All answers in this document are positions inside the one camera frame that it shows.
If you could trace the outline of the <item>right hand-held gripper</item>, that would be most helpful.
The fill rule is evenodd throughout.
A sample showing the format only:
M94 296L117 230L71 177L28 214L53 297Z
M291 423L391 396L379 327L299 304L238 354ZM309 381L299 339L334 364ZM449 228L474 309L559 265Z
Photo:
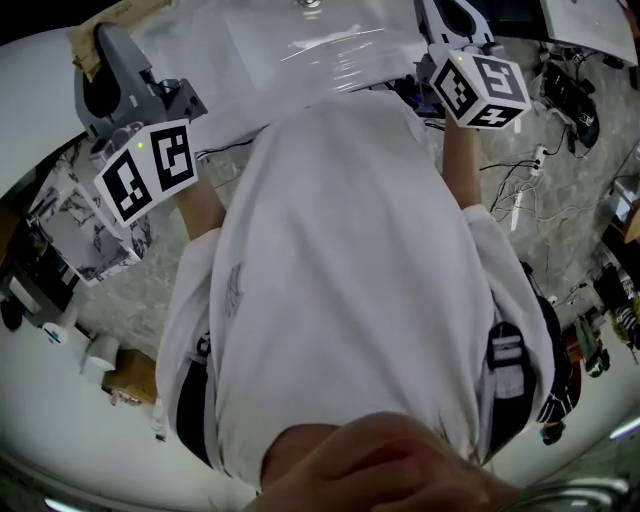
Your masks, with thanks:
M468 1L416 1L427 51L416 63L423 98L441 103L462 128L503 129L531 109L520 66L506 58Z

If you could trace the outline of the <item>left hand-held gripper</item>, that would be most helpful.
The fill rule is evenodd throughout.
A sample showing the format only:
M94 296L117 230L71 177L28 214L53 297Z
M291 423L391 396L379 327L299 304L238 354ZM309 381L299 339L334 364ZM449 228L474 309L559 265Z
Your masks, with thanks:
M156 81L127 32L100 23L93 32L100 68L75 76L75 106L92 143L94 184L127 227L197 180L190 124L206 114L188 80Z

